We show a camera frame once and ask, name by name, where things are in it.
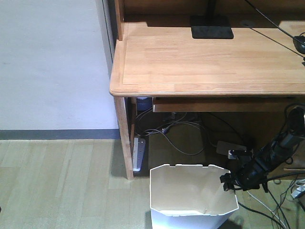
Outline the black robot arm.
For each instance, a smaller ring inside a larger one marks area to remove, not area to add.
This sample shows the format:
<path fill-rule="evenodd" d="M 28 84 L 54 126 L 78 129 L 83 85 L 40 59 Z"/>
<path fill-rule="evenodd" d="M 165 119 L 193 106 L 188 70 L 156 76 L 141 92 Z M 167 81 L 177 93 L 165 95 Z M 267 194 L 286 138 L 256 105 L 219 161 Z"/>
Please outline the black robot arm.
<path fill-rule="evenodd" d="M 259 188 L 267 183 L 267 176 L 294 154 L 294 147 L 305 139 L 305 104 L 294 103 L 286 113 L 286 129 L 281 129 L 273 140 L 261 148 L 250 162 L 234 175 L 233 184 L 242 190 Z"/>

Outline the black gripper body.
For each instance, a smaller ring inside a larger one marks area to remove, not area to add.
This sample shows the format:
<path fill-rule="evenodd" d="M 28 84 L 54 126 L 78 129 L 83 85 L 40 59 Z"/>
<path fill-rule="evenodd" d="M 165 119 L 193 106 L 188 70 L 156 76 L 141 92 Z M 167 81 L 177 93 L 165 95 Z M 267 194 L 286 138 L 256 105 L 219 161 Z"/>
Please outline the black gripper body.
<path fill-rule="evenodd" d="M 236 183 L 243 191 L 259 189 L 260 183 L 268 175 L 268 171 L 262 168 L 257 162 L 250 162 L 235 174 Z"/>

